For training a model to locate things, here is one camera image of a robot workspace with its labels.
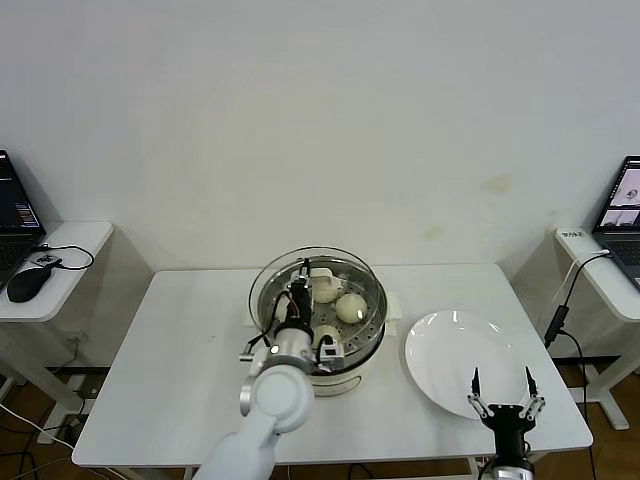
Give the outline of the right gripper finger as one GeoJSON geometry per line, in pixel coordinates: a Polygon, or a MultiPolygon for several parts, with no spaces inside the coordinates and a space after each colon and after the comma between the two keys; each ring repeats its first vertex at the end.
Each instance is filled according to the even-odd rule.
{"type": "Polygon", "coordinates": [[[519,416],[526,420],[535,420],[546,405],[546,399],[539,394],[538,386],[529,367],[525,367],[529,399],[523,406],[519,416]]]}
{"type": "Polygon", "coordinates": [[[481,419],[487,419],[493,416],[493,411],[481,397],[481,384],[478,368],[474,369],[474,375],[471,380],[471,393],[467,396],[467,401],[481,419]]]}

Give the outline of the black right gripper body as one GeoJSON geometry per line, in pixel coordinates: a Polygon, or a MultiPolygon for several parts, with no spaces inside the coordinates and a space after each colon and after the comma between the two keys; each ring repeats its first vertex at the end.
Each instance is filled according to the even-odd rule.
{"type": "Polygon", "coordinates": [[[483,424],[493,432],[498,460],[524,460],[524,435],[533,429],[533,420],[522,405],[490,404],[483,424]]]}

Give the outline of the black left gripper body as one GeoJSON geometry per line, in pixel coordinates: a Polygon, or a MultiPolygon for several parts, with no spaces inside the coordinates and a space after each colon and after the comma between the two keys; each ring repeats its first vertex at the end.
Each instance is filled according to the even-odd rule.
{"type": "Polygon", "coordinates": [[[311,323],[311,286],[306,280],[294,280],[289,288],[291,315],[297,323],[311,323]]]}

